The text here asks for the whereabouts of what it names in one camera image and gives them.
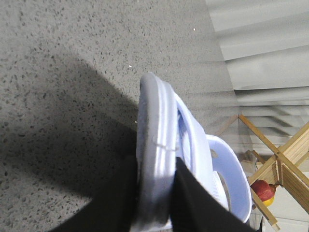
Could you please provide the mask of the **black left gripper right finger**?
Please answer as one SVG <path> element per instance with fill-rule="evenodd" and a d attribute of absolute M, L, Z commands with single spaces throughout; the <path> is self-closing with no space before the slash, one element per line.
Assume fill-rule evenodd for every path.
<path fill-rule="evenodd" d="M 211 197 L 181 158 L 176 158 L 170 218 L 174 232 L 253 231 Z"/>

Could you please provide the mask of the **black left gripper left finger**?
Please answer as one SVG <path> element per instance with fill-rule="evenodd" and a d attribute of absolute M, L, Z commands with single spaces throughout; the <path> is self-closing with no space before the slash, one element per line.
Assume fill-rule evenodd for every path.
<path fill-rule="evenodd" d="M 53 232 L 128 232 L 135 213 L 137 161 L 127 156 L 93 200 Z"/>

